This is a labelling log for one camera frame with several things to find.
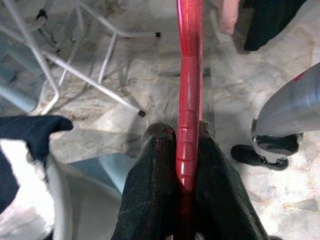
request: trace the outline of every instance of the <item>white cloth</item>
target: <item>white cloth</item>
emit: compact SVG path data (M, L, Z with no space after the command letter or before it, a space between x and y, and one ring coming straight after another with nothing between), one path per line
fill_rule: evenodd
M19 186L13 202L0 214L0 240L42 240L55 222L44 166L28 161L23 140L0 139L0 148Z

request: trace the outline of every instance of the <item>pink cloth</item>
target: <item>pink cloth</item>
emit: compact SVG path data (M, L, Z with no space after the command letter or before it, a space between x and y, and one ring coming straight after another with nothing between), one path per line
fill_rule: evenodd
M215 0L218 8L219 31L223 34L233 34L238 20L240 0Z

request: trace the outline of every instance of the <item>shoe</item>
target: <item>shoe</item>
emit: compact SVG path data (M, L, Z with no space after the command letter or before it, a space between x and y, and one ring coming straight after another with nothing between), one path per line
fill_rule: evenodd
M268 162L264 156L257 154L252 146L235 145L231 149L231 156L239 163L249 164L251 166L262 166L276 171L285 170L289 161L277 159L276 162Z

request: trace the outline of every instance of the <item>red walking stick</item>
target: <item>red walking stick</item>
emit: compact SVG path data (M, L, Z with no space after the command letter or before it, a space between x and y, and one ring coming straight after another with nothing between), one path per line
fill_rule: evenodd
M203 0L177 0L181 47L176 173L181 199L174 240L194 240L193 201L203 90Z

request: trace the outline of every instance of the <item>black cloth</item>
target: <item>black cloth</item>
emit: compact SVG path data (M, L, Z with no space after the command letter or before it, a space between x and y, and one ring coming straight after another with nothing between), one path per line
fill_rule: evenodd
M244 44L256 51L278 35L294 18L306 0L246 0L244 8L254 8L250 29Z
M61 116L1 117L0 139L26 141L32 157L45 164L49 153L49 135L72 128L72 123ZM0 214L15 199L18 189L11 166L0 152Z

